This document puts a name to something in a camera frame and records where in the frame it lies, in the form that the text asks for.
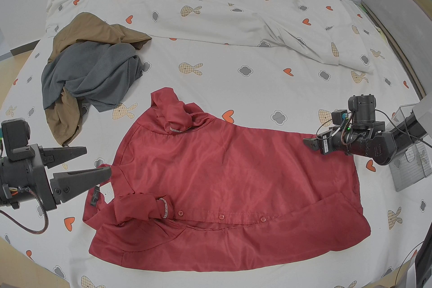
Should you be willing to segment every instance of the red shirt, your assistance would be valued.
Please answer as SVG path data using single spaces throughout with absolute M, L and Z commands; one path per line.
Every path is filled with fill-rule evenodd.
M 370 235 L 352 157 L 311 135 L 227 123 L 171 88 L 132 125 L 111 166 L 115 198 L 83 220 L 89 252 L 128 268 L 237 271 L 309 259 Z

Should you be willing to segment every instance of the gray garment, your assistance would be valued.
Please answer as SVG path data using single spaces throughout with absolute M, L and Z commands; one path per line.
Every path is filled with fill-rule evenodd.
M 74 43 L 45 66 L 42 103 L 44 109 L 50 107 L 65 87 L 103 112 L 115 108 L 142 75 L 143 64 L 129 43 Z

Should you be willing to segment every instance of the brown garment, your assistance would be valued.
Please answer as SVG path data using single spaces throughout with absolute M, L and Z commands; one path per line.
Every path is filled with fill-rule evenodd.
M 139 50 L 151 39 L 142 32 L 119 24 L 110 25 L 92 13 L 82 12 L 54 37 L 53 51 L 48 63 L 53 62 L 63 50 L 77 42 L 130 43 Z M 77 100 L 65 88 L 60 97 L 45 110 L 48 126 L 60 145 L 69 144 L 81 131 L 83 116 L 80 110 L 81 100 Z

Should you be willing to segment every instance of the orange heart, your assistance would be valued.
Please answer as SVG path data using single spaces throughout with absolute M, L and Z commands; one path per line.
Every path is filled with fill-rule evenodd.
M 284 69 L 283 70 L 287 75 L 290 75 L 291 77 L 294 77 L 294 75 L 291 73 L 291 69 Z
M 224 119 L 227 123 L 234 123 L 234 119 L 231 118 L 232 114 L 234 114 L 232 109 L 227 110 L 224 114 L 222 114 L 222 119 Z
M 376 172 L 376 168 L 374 167 L 374 161 L 369 160 L 368 163 L 366 163 L 366 168 L 368 168 L 372 172 Z
M 75 217 L 68 217 L 64 219 L 64 225 L 68 231 L 72 231 L 72 223 L 75 222 Z
M 33 260 L 32 255 L 31 255 L 32 252 L 30 250 L 27 250 L 25 253 L 26 253 L 26 255 L 27 255 L 28 258 L 30 258 L 31 260 Z

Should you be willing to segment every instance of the bed frame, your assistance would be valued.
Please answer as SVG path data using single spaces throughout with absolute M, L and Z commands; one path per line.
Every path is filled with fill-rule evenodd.
M 422 99 L 432 92 L 432 0 L 362 0 Z

